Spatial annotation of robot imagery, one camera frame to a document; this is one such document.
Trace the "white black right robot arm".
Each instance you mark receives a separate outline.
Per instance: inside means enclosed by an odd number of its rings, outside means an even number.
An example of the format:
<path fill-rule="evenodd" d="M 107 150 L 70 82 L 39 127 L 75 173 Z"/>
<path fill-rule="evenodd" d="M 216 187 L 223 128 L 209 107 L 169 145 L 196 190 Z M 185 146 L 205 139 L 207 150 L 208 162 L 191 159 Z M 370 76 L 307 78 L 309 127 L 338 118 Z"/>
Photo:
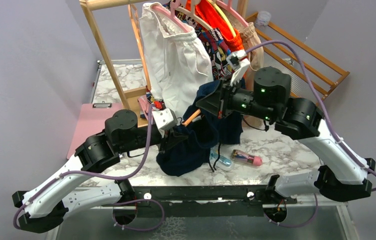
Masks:
<path fill-rule="evenodd" d="M 264 67 L 254 76 L 253 91 L 224 81 L 198 100 L 196 106 L 220 119 L 234 113 L 262 119 L 322 160 L 323 165 L 317 170 L 273 175 L 264 190 L 268 202 L 275 204 L 303 194 L 321 194 L 337 202 L 369 197 L 372 184 L 367 175 L 375 168 L 375 161 L 359 157 L 342 143 L 331 133 L 323 107 L 306 98 L 291 97 L 290 88 L 288 74 L 271 66 Z"/>

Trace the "navy blue shorts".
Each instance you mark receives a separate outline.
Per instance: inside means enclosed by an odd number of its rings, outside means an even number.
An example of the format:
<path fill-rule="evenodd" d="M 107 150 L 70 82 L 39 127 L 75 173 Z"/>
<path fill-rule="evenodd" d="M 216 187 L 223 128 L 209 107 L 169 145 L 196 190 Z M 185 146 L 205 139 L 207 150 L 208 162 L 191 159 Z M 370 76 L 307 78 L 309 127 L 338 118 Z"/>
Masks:
<path fill-rule="evenodd" d="M 243 116 L 240 113 L 234 112 L 222 119 L 204 110 L 201 114 L 203 117 L 200 120 L 174 128 L 176 133 L 187 135 L 186 140 L 157 154 L 156 162 L 165 174 L 179 177 L 189 173 L 209 162 L 212 147 L 240 143 L 243 132 Z"/>

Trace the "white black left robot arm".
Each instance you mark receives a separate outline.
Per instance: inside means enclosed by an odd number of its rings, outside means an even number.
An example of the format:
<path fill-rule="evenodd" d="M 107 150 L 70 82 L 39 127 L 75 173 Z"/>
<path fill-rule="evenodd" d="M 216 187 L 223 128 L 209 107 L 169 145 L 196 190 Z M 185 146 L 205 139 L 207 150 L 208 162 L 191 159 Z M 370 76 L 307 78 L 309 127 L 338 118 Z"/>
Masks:
<path fill-rule="evenodd" d="M 120 162 L 120 153 L 149 150 L 159 145 L 167 151 L 186 140 L 187 134 L 174 128 L 160 132 L 152 122 L 139 127 L 137 115 L 121 109 L 105 120 L 104 129 L 86 139 L 73 156 L 41 185 L 30 191 L 17 191 L 13 202 L 18 209 L 13 218 L 16 229 L 45 233 L 58 227 L 71 215 L 101 205 L 135 205 L 139 200 L 129 176 L 111 176 L 111 183 L 76 193 L 75 189 L 90 178 L 105 179 L 104 170 Z"/>

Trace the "wooden clothes rack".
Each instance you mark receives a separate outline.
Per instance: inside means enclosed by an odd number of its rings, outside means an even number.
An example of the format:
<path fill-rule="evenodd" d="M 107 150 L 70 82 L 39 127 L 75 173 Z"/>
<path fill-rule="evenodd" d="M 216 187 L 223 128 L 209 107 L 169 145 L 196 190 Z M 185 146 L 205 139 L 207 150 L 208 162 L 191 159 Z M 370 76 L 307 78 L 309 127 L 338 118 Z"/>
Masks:
<path fill-rule="evenodd" d="M 126 91 L 123 90 L 120 80 L 114 69 L 114 63 L 111 60 L 109 51 L 106 47 L 105 41 L 99 30 L 96 19 L 94 17 L 93 11 L 120 7 L 120 6 L 127 6 L 128 8 L 129 4 L 135 5 L 135 4 L 143 3 L 143 2 L 144 2 L 143 0 L 142 1 L 140 0 L 81 0 L 79 1 L 80 6 L 85 15 L 85 18 L 93 34 L 93 37 L 101 53 L 101 56 L 104 60 L 104 64 L 107 66 L 108 71 L 111 75 L 112 81 L 114 83 L 114 86 L 119 94 L 119 97 L 121 99 L 121 104 L 124 109 L 130 109 L 136 113 L 138 117 L 138 126 L 140 127 L 146 126 L 148 123 L 147 120 L 141 118 L 140 116 L 141 110 L 137 101 L 137 99 L 140 96 L 143 96 L 146 94 L 147 92 L 146 86 L 131 89 L 131 90 L 126 90 Z"/>

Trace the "orange wooden hanger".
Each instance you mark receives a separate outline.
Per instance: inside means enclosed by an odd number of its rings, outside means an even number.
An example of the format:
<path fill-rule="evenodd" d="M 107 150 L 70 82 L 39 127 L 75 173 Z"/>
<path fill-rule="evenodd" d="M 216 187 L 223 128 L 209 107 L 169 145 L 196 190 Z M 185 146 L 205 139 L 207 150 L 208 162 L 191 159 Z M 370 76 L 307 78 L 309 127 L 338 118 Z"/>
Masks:
<path fill-rule="evenodd" d="M 197 109 L 189 118 L 187 118 L 186 120 L 182 122 L 182 125 L 186 127 L 189 124 L 199 121 L 201 119 L 202 119 L 201 109 Z"/>

